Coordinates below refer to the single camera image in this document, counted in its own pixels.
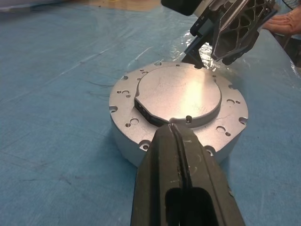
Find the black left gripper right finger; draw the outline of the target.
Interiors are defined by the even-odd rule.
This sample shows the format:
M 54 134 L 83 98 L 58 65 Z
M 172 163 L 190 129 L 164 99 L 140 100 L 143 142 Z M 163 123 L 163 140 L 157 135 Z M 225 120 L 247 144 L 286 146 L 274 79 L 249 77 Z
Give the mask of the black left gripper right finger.
M 181 226 L 243 226 L 228 181 L 192 130 L 173 124 L 182 177 Z

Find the bystander bare hand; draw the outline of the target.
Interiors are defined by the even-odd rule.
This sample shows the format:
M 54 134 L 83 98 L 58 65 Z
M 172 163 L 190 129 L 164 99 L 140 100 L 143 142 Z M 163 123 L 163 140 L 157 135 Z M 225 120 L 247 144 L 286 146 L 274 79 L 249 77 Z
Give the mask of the bystander bare hand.
M 301 11 L 295 8 L 289 13 L 276 15 L 269 19 L 263 29 L 282 35 L 296 35 L 301 33 Z

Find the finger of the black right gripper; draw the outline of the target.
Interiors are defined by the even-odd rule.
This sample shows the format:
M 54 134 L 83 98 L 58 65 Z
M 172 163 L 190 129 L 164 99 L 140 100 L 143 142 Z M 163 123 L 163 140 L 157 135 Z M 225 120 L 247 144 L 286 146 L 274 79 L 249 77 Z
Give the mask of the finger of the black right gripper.
M 214 26 L 211 58 L 230 65 L 251 50 L 261 26 L 276 14 L 275 4 L 274 0 L 227 1 Z
M 213 22 L 207 17 L 200 17 L 191 27 L 190 33 L 195 39 L 185 49 L 183 63 L 192 64 L 195 68 L 205 67 L 200 57 L 199 49 L 206 43 L 210 42 L 213 35 Z

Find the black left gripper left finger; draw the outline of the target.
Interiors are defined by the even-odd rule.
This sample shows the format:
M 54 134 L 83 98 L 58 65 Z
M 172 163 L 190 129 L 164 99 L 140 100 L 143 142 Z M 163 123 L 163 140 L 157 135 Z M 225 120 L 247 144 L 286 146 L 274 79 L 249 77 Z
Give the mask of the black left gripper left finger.
M 187 158 L 179 127 L 160 127 L 138 167 L 131 225 L 179 226 L 189 186 Z

